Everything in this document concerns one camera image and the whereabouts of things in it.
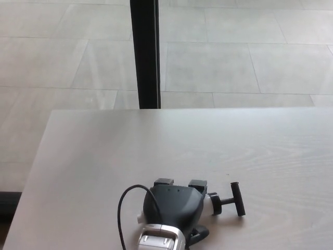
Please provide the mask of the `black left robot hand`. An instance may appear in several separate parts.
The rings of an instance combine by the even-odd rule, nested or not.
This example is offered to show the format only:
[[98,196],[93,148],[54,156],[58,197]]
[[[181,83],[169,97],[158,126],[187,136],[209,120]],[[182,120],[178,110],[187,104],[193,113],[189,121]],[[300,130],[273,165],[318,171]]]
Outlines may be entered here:
[[207,194],[206,180],[191,180],[188,186],[174,185],[174,180],[160,178],[145,196],[143,214],[147,224],[162,224],[178,228],[185,237],[188,249],[192,238],[199,234],[197,224],[203,211]]

